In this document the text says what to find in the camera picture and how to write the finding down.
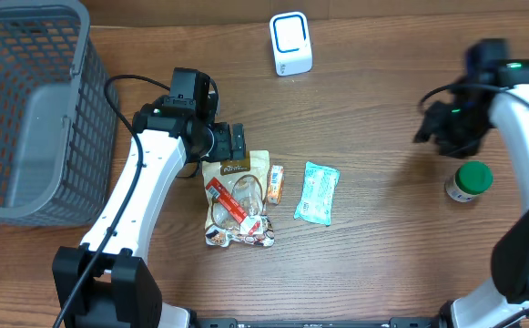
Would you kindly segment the brown snack pouch red label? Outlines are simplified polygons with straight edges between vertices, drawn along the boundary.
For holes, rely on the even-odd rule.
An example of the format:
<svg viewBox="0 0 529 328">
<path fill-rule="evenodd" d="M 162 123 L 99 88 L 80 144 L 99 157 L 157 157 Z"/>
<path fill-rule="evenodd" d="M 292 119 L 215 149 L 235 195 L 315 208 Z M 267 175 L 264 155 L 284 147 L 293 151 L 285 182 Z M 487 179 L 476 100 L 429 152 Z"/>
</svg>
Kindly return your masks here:
<svg viewBox="0 0 529 328">
<path fill-rule="evenodd" d="M 205 241 L 209 246 L 231 243 L 270 247 L 274 231 L 266 212 L 270 154 L 252 150 L 242 160 L 204 162 L 202 175 L 209 203 Z"/>
</svg>

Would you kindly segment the small orange box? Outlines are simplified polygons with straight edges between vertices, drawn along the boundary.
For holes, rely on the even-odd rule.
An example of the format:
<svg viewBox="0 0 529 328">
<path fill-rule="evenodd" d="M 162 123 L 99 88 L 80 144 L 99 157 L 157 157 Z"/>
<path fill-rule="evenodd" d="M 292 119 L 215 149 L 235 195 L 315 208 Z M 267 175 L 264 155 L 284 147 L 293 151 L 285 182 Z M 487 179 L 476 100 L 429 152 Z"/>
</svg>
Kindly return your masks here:
<svg viewBox="0 0 529 328">
<path fill-rule="evenodd" d="M 268 203 L 274 205 L 280 204 L 284 180 L 284 168 L 280 165 L 272 165 L 270 168 L 269 185 L 267 190 Z"/>
</svg>

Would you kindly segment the green lid white jar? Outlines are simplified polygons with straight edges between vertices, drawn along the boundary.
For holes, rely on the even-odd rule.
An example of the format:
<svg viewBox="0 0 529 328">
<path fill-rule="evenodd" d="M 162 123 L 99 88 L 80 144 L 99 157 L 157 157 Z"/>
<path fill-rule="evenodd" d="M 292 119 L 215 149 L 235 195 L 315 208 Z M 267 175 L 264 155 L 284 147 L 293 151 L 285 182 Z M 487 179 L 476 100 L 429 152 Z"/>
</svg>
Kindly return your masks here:
<svg viewBox="0 0 529 328">
<path fill-rule="evenodd" d="M 444 183 L 448 196 L 461 203 L 470 202 L 491 188 L 493 173 L 480 161 L 468 161 Z"/>
</svg>

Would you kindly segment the light green wipes packet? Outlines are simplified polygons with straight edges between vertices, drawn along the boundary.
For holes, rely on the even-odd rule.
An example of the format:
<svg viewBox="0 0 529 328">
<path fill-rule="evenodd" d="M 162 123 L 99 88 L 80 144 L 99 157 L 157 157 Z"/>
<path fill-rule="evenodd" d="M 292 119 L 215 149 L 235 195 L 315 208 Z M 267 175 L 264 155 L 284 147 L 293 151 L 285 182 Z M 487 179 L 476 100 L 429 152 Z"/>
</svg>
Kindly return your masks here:
<svg viewBox="0 0 529 328">
<path fill-rule="evenodd" d="M 330 226 L 333 196 L 339 178 L 340 172 L 337 169 L 307 162 L 300 202 L 294 218 Z"/>
</svg>

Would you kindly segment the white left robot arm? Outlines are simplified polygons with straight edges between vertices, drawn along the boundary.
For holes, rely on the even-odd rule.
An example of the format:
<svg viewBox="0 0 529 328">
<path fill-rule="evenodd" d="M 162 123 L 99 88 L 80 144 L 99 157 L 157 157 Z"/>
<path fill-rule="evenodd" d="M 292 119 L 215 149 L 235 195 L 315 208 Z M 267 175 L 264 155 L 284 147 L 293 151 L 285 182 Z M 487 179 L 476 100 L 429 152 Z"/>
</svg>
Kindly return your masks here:
<svg viewBox="0 0 529 328">
<path fill-rule="evenodd" d="M 179 172 L 189 163 L 244 159 L 244 132 L 216 122 L 219 92 L 209 75 L 177 67 L 166 91 L 124 122 L 131 147 L 107 204 L 78 247 L 56 253 L 56 327 L 200 325 L 194 311 L 164 302 L 147 265 L 149 246 Z"/>
</svg>

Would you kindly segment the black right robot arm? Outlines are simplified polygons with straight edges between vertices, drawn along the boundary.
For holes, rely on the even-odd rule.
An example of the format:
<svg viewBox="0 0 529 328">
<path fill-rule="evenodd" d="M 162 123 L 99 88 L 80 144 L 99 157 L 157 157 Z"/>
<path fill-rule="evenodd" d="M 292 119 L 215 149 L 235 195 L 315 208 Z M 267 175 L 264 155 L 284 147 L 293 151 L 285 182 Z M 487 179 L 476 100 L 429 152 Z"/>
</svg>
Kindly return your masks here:
<svg viewBox="0 0 529 328">
<path fill-rule="evenodd" d="M 529 59 L 510 57 L 502 38 L 478 41 L 465 53 L 465 73 L 421 98 L 448 91 L 449 103 L 420 107 L 413 140 L 433 140 L 440 155 L 466 159 L 495 128 L 512 161 L 522 215 L 495 244 L 491 276 L 462 298 L 445 303 L 424 327 L 516 327 L 529 318 Z"/>
</svg>

